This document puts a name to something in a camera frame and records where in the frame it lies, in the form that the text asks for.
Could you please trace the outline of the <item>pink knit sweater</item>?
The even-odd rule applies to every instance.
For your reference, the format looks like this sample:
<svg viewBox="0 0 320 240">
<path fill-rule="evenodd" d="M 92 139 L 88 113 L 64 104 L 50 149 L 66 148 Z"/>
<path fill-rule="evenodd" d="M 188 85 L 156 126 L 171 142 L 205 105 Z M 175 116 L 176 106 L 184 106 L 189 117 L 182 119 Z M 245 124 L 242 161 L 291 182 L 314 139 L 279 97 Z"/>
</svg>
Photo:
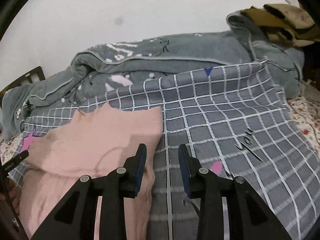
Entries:
<svg viewBox="0 0 320 240">
<path fill-rule="evenodd" d="M 135 199 L 125 199 L 124 207 L 128 239 L 146 239 L 155 182 L 153 157 L 162 133 L 159 107 L 131 112 L 104 104 L 91 113 L 78 110 L 70 123 L 36 138 L 28 150 L 20 200 L 20 221 L 27 235 L 35 233 L 81 176 L 105 176 L 145 144 L 142 186 Z"/>
</svg>

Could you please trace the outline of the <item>brown clothes pile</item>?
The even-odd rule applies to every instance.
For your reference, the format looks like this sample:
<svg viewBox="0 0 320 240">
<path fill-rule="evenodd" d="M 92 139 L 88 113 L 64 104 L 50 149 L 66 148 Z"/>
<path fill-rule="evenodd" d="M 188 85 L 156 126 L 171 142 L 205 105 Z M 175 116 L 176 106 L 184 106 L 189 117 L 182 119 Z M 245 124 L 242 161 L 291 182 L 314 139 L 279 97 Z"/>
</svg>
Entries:
<svg viewBox="0 0 320 240">
<path fill-rule="evenodd" d="M 307 11 L 289 4 L 266 4 L 241 11 L 269 41 L 302 48 L 319 42 L 319 27 Z"/>
</svg>

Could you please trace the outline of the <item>dark wooden headboard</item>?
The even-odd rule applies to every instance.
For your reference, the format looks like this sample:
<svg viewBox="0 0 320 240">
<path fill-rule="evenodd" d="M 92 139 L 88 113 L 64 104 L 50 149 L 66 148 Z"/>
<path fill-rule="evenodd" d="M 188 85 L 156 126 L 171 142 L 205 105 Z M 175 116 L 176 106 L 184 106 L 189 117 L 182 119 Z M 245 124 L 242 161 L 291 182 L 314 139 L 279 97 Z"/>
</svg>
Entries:
<svg viewBox="0 0 320 240">
<path fill-rule="evenodd" d="M 15 87 L 20 87 L 25 84 L 30 84 L 30 83 L 35 83 L 38 81 L 44 81 L 46 79 L 43 69 L 41 66 L 37 66 L 36 68 L 26 72 L 22 76 L 20 76 L 18 79 L 15 81 L 12 81 L 7 87 L 5 87 L 1 91 L 1 98 L 4 96 L 4 94 Z"/>
</svg>

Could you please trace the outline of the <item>grey checkered star blanket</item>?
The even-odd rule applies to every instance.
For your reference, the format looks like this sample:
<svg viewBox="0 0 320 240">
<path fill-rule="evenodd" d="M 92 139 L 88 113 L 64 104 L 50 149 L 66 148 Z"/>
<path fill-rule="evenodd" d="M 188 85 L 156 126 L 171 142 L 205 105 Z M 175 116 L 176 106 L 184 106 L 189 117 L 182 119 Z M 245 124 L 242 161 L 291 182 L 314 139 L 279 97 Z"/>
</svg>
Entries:
<svg viewBox="0 0 320 240">
<path fill-rule="evenodd" d="M 306 237 L 319 219 L 318 155 L 294 124 L 284 90 L 265 63 L 195 70 L 106 92 L 31 116 L 24 133 L 44 137 L 70 123 L 76 111 L 91 113 L 104 104 L 162 111 L 147 239 L 196 237 L 196 212 L 184 204 L 181 144 L 203 167 L 221 165 L 222 177 L 244 177 L 292 239 Z"/>
</svg>

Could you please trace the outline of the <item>floral bed sheet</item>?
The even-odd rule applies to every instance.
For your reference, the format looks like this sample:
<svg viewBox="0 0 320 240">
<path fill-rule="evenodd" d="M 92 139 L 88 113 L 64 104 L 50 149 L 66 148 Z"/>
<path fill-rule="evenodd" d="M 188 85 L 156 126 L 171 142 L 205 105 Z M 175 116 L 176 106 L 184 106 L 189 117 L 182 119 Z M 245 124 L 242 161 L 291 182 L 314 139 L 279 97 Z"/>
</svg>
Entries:
<svg viewBox="0 0 320 240">
<path fill-rule="evenodd" d="M 287 103 L 297 127 L 319 154 L 319 102 L 299 96 L 295 99 L 287 100 Z"/>
</svg>

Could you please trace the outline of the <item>grey fleece quilt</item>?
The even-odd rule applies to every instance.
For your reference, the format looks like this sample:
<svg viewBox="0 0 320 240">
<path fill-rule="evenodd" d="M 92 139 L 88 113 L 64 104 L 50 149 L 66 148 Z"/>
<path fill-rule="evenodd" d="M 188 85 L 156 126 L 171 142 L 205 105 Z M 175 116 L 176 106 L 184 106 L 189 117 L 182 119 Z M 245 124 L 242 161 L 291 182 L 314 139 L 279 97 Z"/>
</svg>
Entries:
<svg viewBox="0 0 320 240">
<path fill-rule="evenodd" d="M 227 16 L 229 31 L 106 43 L 77 53 L 67 69 L 43 81 L 11 88 L 2 100 L 3 139 L 24 130 L 30 116 L 162 76 L 214 66 L 266 60 L 287 98 L 299 94 L 304 53 L 270 42 L 243 12 Z"/>
</svg>

